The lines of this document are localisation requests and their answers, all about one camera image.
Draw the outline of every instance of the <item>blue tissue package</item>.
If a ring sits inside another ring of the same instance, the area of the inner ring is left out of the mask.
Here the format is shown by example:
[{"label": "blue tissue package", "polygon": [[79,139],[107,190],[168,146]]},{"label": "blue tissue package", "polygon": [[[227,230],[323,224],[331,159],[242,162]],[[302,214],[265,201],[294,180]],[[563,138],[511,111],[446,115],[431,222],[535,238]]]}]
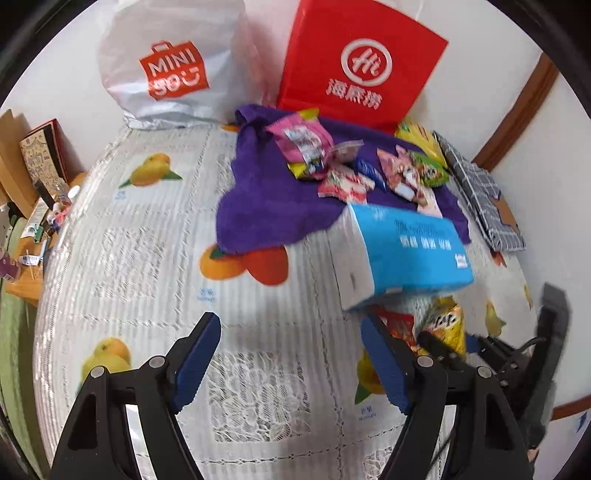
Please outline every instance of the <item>blue tissue package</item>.
[{"label": "blue tissue package", "polygon": [[327,231],[344,310],[394,293],[459,290],[474,276],[451,221],[379,205],[347,205]]}]

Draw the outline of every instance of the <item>miniso shopping bag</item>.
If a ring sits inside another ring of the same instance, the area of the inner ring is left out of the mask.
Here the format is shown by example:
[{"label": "miniso shopping bag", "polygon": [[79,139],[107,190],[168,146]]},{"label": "miniso shopping bag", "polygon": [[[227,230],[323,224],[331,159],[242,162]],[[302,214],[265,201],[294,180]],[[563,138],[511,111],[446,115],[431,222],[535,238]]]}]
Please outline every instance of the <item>miniso shopping bag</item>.
[{"label": "miniso shopping bag", "polygon": [[98,63],[132,128],[231,122],[263,96],[242,0],[136,0],[115,14]]}]

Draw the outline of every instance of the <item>red shopping bag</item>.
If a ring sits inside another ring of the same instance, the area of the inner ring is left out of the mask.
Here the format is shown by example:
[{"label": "red shopping bag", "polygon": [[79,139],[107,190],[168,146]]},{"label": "red shopping bag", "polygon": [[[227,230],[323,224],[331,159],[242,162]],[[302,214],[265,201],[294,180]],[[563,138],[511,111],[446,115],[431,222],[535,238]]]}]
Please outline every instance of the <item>red shopping bag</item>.
[{"label": "red shopping bag", "polygon": [[301,0],[277,106],[392,132],[447,46],[374,0]]}]

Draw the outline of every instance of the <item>screw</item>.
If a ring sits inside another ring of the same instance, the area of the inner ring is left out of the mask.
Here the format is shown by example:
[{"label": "screw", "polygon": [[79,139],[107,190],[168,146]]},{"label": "screw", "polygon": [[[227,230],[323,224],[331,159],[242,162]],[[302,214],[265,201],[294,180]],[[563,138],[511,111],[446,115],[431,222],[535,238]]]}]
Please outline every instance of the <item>screw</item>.
[{"label": "screw", "polygon": [[476,369],[476,371],[478,372],[478,375],[480,375],[482,378],[490,378],[490,377],[492,377],[492,371],[488,367],[485,367],[485,366],[478,367]]},{"label": "screw", "polygon": [[421,367],[429,368],[433,366],[433,358],[427,355],[421,355],[417,358],[417,363],[421,365]]},{"label": "screw", "polygon": [[105,373],[105,367],[99,365],[90,371],[90,376],[92,378],[99,378],[103,373]]},{"label": "screw", "polygon": [[163,356],[153,356],[150,361],[148,362],[148,365],[151,366],[152,368],[160,368],[161,366],[164,365],[164,357]]}]

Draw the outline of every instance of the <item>snack package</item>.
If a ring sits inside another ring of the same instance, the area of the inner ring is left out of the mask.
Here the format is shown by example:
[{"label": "snack package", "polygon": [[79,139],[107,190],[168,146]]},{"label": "snack package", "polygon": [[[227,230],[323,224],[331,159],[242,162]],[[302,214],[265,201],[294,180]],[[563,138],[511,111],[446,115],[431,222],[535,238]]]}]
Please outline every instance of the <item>snack package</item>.
[{"label": "snack package", "polygon": [[363,145],[363,140],[353,140],[342,142],[329,148],[324,158],[324,165],[330,166],[333,163],[351,163],[357,158],[359,147]]},{"label": "snack package", "polygon": [[384,192],[388,191],[386,182],[384,182],[384,177],[382,177],[381,173],[378,172],[378,169],[375,168],[371,163],[361,160],[360,158],[356,158],[355,161],[351,162],[351,166],[353,167],[355,173],[361,173],[361,175],[373,180],[377,188]]},{"label": "snack package", "polygon": [[435,160],[416,152],[411,152],[410,157],[418,170],[421,183],[426,187],[440,187],[449,181],[449,174]]},{"label": "snack package", "polygon": [[367,204],[367,192],[373,190],[373,180],[356,174],[344,165],[333,165],[318,186],[318,197],[336,197],[345,203]]},{"label": "snack package", "polygon": [[431,217],[443,218],[443,214],[439,209],[437,198],[435,197],[433,190],[429,187],[419,185],[418,193],[425,199],[426,204],[418,205],[417,212],[422,213],[423,215],[429,215]]},{"label": "snack package", "polygon": [[306,163],[309,173],[324,169],[323,159],[333,146],[333,139],[318,119],[304,120],[294,113],[266,130],[275,135],[277,146],[289,163]]},{"label": "snack package", "polygon": [[405,140],[410,143],[414,143],[420,147],[421,150],[432,160],[439,163],[444,168],[447,168],[447,162],[439,146],[439,142],[435,138],[432,132],[425,130],[421,125],[413,124],[410,122],[400,122],[398,129],[396,130],[395,137],[400,140]]},{"label": "snack package", "polygon": [[405,149],[396,145],[396,152],[397,155],[394,155],[385,150],[377,150],[388,188],[410,202],[426,206],[427,201],[418,189],[420,185],[418,170]]},{"label": "snack package", "polygon": [[466,357],[464,313],[453,296],[433,300],[421,330],[432,333],[462,358]]},{"label": "snack package", "polygon": [[386,310],[383,307],[374,307],[372,312],[375,313],[385,323],[386,330],[394,338],[404,340],[410,349],[417,353],[419,346],[414,339],[414,316],[409,313],[397,313]]}]

